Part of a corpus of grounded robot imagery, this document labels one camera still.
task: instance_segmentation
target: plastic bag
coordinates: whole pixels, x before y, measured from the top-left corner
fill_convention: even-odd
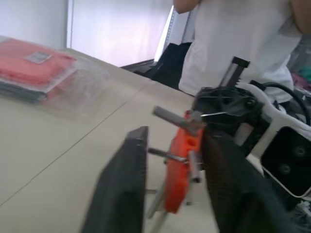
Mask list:
[[[110,79],[100,65],[43,46],[0,37],[0,94],[86,115]]]

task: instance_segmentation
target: table surface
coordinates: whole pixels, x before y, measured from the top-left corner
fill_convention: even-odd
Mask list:
[[[152,116],[153,107],[182,115],[191,106],[186,94],[89,59],[113,79],[88,118],[72,120],[0,98],[1,233],[78,233],[97,177],[126,134],[149,126],[150,145],[166,150],[177,128]],[[163,160],[151,156],[148,187],[158,188],[164,177]],[[217,232],[204,184],[195,186],[194,196],[194,205],[171,215],[162,232]],[[153,222],[146,221],[146,232]]]

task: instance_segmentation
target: person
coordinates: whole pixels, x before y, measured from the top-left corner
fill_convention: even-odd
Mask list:
[[[251,62],[242,80],[276,82],[294,88],[286,65],[302,38],[301,31],[310,33],[309,0],[173,2],[180,14],[198,6],[195,40],[184,61],[180,90],[195,96],[202,87],[217,87],[234,56]],[[279,103],[292,98],[277,88],[268,88],[267,94]]]

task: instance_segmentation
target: person's arm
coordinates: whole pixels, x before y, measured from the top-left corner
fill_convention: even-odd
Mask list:
[[[192,11],[200,0],[173,0],[174,7],[179,14]]]
[[[303,34],[311,35],[311,0],[291,0],[296,24]]]

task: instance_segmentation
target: black cable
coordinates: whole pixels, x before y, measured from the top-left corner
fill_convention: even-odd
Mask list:
[[[289,95],[291,95],[293,97],[293,99],[299,104],[299,106],[301,107],[302,111],[303,111],[303,114],[305,115],[306,117],[306,124],[311,126],[311,117],[310,117],[310,114],[308,112],[308,109],[307,107],[305,106],[305,104],[303,103],[303,101],[291,90],[289,89],[288,87],[285,87],[281,84],[278,84],[278,83],[264,83],[262,84],[263,86],[265,87],[276,87],[276,88],[279,88],[283,91],[285,91],[286,93],[288,93]]]

